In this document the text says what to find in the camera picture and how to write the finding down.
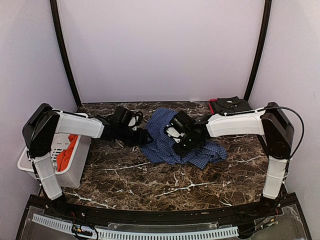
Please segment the blue checked shirt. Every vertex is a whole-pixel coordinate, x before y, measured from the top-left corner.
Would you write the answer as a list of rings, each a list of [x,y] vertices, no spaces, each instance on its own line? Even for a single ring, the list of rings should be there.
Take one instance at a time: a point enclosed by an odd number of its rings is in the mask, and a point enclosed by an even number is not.
[[[145,128],[152,136],[153,142],[141,145],[140,150],[151,163],[166,162],[170,165],[191,163],[203,170],[208,163],[218,163],[227,159],[226,149],[208,140],[202,146],[192,149],[185,157],[176,154],[173,149],[176,142],[165,134],[165,127],[176,114],[175,110],[169,108],[157,108],[147,122]]]

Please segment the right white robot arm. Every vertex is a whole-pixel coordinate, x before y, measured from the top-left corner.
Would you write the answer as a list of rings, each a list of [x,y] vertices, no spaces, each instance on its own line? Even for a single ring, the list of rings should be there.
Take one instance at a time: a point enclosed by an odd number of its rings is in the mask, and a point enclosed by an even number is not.
[[[175,143],[172,148],[180,157],[204,145],[206,140],[221,136],[263,136],[268,156],[268,169],[262,191],[262,201],[255,205],[255,213],[266,217],[275,208],[274,199],[280,193],[289,164],[295,129],[284,111],[290,108],[270,102],[265,107],[240,112],[205,115],[199,120],[178,112],[164,128],[164,133]]]

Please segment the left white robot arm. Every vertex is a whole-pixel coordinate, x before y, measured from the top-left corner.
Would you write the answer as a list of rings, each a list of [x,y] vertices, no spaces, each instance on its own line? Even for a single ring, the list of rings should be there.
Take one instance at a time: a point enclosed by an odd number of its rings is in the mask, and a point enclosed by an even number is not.
[[[70,206],[62,199],[63,191],[58,183],[52,162],[51,146],[56,134],[72,134],[106,141],[119,140],[125,146],[147,145],[153,138],[147,129],[140,128],[141,112],[132,112],[118,106],[107,117],[88,117],[54,109],[43,103],[22,128],[27,156],[35,168],[46,196],[52,200],[51,210],[60,218],[67,218]]]

